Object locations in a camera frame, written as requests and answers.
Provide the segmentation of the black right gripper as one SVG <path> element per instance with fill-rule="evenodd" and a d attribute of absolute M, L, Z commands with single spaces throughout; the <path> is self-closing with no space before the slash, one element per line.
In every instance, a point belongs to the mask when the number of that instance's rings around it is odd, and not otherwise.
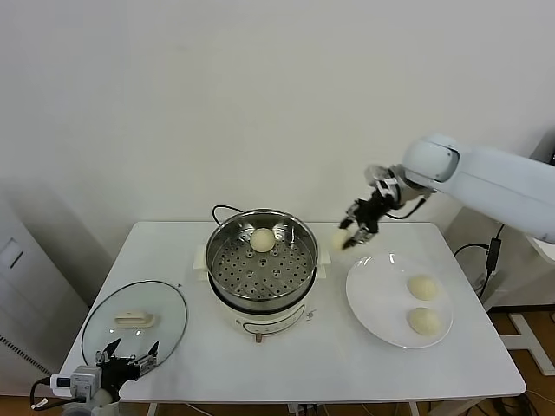
<path fill-rule="evenodd" d="M 390 196 L 373 192 L 370 199 L 358 199 L 355 210 L 347 210 L 339 223 L 339 229 L 348 229 L 352 224 L 358 225 L 356 232 L 345 239 L 342 249 L 347 250 L 359 244 L 366 244 L 374 234 L 379 232 L 379 220 L 390 211 Z"/>

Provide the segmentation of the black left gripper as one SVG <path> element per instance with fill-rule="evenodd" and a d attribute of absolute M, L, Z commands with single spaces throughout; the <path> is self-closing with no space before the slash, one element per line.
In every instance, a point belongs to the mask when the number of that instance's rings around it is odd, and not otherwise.
<path fill-rule="evenodd" d="M 120 390 L 126 382 L 138 380 L 158 366 L 158 341 L 145 354 L 134 359 L 114 357 L 120 343 L 118 338 L 95 353 L 95 363 L 101 368 L 101 388 L 105 390 Z"/>

